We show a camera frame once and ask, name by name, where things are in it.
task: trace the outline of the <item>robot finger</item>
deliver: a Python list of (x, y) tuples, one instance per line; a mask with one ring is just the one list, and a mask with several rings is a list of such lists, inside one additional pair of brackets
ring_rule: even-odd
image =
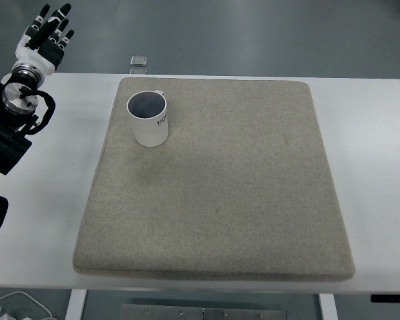
[(53, 43), (58, 43), (59, 38), (62, 35), (62, 31), (65, 29), (65, 27), (68, 25), (68, 19), (65, 18), (64, 20), (62, 20), (61, 24), (58, 26), (58, 28), (55, 30), (54, 33), (52, 33), (50, 40)]
[(46, 41), (56, 28), (61, 24), (62, 20), (71, 10), (71, 5), (63, 5), (62, 8), (57, 10), (52, 14), (52, 16), (47, 20), (47, 22), (41, 26), (41, 28), (36, 32), (36, 34), (29, 40), (25, 45), (26, 47), (36, 50), (44, 41)]
[(34, 28), (35, 30), (39, 30), (41, 25), (43, 24), (43, 21), (46, 17), (46, 14), (49, 12), (49, 9), (51, 8), (50, 5), (46, 4), (42, 10), (40, 11), (39, 15), (35, 18), (35, 20), (33, 21), (33, 24), (31, 25), (32, 28)]
[(65, 47), (68, 45), (69, 40), (71, 39), (71, 37), (74, 35), (74, 30), (70, 30), (68, 31), (68, 33), (65, 35), (65, 37), (60, 40), (60, 42), (58, 43), (58, 47), (63, 51), (65, 49)]

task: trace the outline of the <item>gray floor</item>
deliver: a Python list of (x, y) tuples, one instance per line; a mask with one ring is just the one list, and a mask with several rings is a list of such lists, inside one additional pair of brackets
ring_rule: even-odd
[[(0, 77), (11, 71), (16, 44), (44, 3), (0, 0)], [(65, 2), (48, 3), (55, 9)], [(75, 36), (59, 72), (128, 73), (131, 56), (146, 55), (148, 74), (400, 79), (400, 0), (71, 4)], [(399, 305), (371, 306), (368, 298), (336, 296), (340, 318), (400, 319)]]

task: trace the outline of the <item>table surface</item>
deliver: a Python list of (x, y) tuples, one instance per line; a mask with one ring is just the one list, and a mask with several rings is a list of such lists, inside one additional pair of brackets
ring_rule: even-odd
[[(190, 289), (296, 293), (400, 293), (400, 80), (293, 79), (309, 84), (353, 254), (354, 278), (336, 283), (166, 281), (96, 277), (72, 258), (120, 80), (135, 75), (50, 76), (48, 126), (7, 175), (0, 287)], [(190, 76), (157, 76), (190, 77)]]

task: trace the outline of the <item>felt mat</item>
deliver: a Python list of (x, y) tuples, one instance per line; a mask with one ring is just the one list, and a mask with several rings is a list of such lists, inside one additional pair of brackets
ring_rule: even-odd
[[(144, 147), (126, 102), (164, 91)], [(154, 279), (339, 281), (354, 274), (309, 86), (126, 78), (83, 216), (76, 271)]]

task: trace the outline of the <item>white mug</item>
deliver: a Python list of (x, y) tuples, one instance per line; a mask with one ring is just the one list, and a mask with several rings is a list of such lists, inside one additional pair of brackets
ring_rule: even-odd
[(140, 144), (155, 147), (166, 141), (169, 126), (164, 92), (138, 92), (127, 101), (126, 109), (131, 117), (135, 138)]

